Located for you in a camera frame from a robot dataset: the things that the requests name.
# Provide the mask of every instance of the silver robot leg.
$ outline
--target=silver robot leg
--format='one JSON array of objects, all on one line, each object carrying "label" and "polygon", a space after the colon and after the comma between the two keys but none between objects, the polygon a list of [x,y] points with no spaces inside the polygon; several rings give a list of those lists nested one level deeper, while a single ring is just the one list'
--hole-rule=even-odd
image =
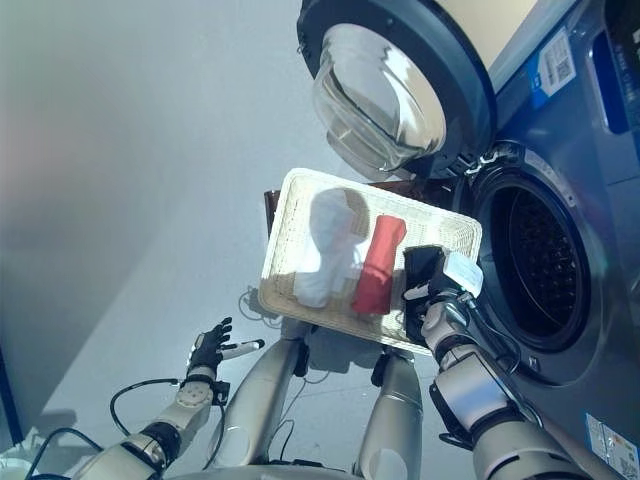
[{"label": "silver robot leg", "polygon": [[367,480],[420,478],[422,394],[413,360],[401,355],[388,358],[354,468]]},{"label": "silver robot leg", "polygon": [[[216,466],[241,466],[267,460],[271,437],[293,375],[302,339],[281,338],[244,378],[226,410],[225,432]],[[213,434],[215,444],[220,424]]]}]

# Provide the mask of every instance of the rolled towel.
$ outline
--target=rolled towel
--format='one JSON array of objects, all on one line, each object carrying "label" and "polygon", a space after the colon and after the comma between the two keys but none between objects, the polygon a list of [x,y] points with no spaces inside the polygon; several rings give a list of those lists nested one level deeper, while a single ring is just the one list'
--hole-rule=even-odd
[{"label": "rolled towel", "polygon": [[371,246],[351,303],[358,313],[384,315],[391,310],[391,287],[396,249],[407,233],[404,220],[390,215],[376,219]]}]

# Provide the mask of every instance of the white label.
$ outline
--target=white label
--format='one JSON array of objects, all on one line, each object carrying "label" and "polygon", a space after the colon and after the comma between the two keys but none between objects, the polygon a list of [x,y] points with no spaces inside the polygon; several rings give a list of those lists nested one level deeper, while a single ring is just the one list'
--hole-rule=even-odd
[{"label": "white label", "polygon": [[640,480],[640,463],[636,446],[588,413],[585,423],[593,453],[624,478]]},{"label": "white label", "polygon": [[538,59],[540,88],[550,97],[576,76],[567,30],[561,29],[547,43]]},{"label": "white label", "polygon": [[480,267],[460,252],[449,252],[446,255],[443,273],[478,298],[484,278]]}]

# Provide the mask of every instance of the sticker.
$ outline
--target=sticker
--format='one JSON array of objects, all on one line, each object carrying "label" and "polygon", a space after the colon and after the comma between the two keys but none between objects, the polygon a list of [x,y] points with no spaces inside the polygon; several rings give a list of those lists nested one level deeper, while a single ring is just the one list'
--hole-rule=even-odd
[{"label": "sticker", "polygon": [[527,62],[533,107],[540,108],[576,77],[567,29],[562,28]]},{"label": "sticker", "polygon": [[469,257],[460,252],[449,252],[442,272],[467,292],[478,298],[482,290],[482,270]]},{"label": "sticker", "polygon": [[585,413],[587,439],[591,451],[628,480],[640,480],[638,449],[629,440]]}]

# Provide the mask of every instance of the floor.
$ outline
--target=floor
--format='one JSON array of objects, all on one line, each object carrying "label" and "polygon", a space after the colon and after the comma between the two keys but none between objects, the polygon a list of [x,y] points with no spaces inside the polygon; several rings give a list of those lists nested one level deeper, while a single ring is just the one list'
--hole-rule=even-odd
[{"label": "floor", "polygon": [[[313,112],[299,8],[0,3],[0,342],[27,432],[74,426],[109,445],[111,395],[182,376],[199,332],[231,315],[235,339],[278,337],[242,303],[267,244],[262,193],[294,167],[362,180]],[[237,387],[257,355],[226,362],[221,378]],[[436,366],[416,362],[426,390]],[[350,468],[377,392],[369,369],[345,367],[291,408],[285,458]],[[141,428],[172,393],[131,393],[123,421]],[[215,421],[170,474],[203,465]],[[472,478],[470,455],[437,439],[427,400],[423,427],[422,478]],[[41,471],[73,471],[91,453],[64,437]]]}]

